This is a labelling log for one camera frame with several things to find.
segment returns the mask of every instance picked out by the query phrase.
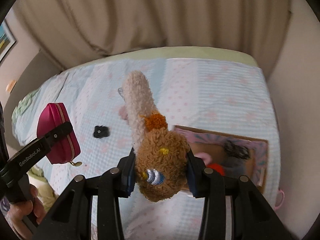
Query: plush toy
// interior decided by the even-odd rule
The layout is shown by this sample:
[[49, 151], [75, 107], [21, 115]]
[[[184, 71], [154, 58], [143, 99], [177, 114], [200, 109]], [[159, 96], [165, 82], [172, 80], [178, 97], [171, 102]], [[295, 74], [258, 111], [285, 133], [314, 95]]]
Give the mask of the plush toy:
[[168, 124], [154, 104], [146, 77], [129, 73], [123, 84], [125, 109], [119, 114], [132, 129], [136, 153], [136, 178], [140, 191], [153, 202], [172, 197], [186, 184], [186, 138], [168, 131]]

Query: light blue bedsheet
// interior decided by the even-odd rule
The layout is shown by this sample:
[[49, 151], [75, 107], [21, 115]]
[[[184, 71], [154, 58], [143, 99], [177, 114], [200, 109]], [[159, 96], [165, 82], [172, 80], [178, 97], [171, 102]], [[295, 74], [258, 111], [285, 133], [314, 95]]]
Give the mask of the light blue bedsheet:
[[[17, 140], [26, 145], [36, 137], [40, 113], [49, 102], [63, 102], [78, 138], [81, 154], [70, 164], [43, 168], [53, 189], [60, 194], [74, 176], [101, 175], [127, 156], [131, 131], [118, 116], [124, 104], [117, 93], [125, 76], [142, 71], [149, 80], [155, 103], [174, 124], [269, 141], [268, 173], [264, 196], [274, 205], [280, 178], [280, 147], [276, 119], [261, 69], [241, 63], [205, 59], [120, 60], [74, 68], [47, 80], [12, 124]], [[110, 128], [110, 137], [93, 137], [94, 127]], [[197, 239], [202, 199], [180, 192], [170, 200], [151, 203], [138, 191], [120, 200], [126, 239]], [[96, 224], [96, 207], [92, 222]]]

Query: plush toy ear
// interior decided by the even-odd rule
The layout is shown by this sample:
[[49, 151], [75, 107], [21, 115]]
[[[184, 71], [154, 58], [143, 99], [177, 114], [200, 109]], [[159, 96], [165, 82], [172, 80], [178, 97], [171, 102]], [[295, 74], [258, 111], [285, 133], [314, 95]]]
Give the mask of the plush toy ear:
[[152, 114], [158, 113], [158, 109], [154, 103], [148, 80], [141, 71], [130, 72], [122, 88], [128, 122], [132, 130], [133, 148], [135, 152], [138, 152], [140, 144], [148, 132], [146, 123], [156, 121], [154, 118], [151, 118], [151, 122], [146, 120]]

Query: beige curtain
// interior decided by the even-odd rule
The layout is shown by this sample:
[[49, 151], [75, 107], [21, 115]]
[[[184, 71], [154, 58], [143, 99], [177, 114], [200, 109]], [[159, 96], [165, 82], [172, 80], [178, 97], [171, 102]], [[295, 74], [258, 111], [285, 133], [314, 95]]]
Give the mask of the beige curtain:
[[62, 68], [162, 46], [210, 46], [252, 55], [268, 76], [290, 0], [18, 0], [14, 11]]

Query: orange pompom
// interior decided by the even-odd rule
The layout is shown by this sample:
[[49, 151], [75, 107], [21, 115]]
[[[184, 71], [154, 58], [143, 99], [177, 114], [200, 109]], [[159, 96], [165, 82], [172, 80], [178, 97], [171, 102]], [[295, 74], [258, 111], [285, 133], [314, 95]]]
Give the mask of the orange pompom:
[[153, 129], [160, 129], [162, 127], [168, 128], [165, 116], [160, 113], [154, 113], [150, 117], [145, 117], [145, 125], [149, 131], [152, 131]]

